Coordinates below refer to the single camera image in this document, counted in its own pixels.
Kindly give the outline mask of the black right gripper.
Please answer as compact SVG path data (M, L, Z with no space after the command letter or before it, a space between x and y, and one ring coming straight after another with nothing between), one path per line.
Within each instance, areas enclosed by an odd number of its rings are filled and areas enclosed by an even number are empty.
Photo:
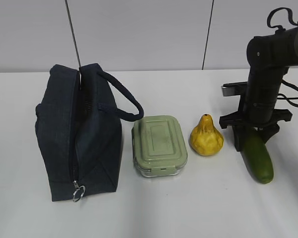
M275 109L276 100L276 94L240 94L238 110L220 117L222 129L233 126L234 146L237 152L243 151L251 127L258 127L258 134L266 143L279 132L277 122L288 122L292 119L293 114L288 109Z

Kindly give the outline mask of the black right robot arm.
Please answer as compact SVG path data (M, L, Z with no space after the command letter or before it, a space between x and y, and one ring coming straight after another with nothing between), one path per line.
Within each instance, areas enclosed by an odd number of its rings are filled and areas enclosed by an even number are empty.
M232 127L237 151L243 150L248 127L258 128L267 142L279 132L279 121L292 118L289 110L276 109L275 104L284 75L289 67L298 66L298 23L289 30L281 25L277 28L274 35L255 36L248 43L248 81L222 86L223 96L240 96L238 110L219 120L222 129Z

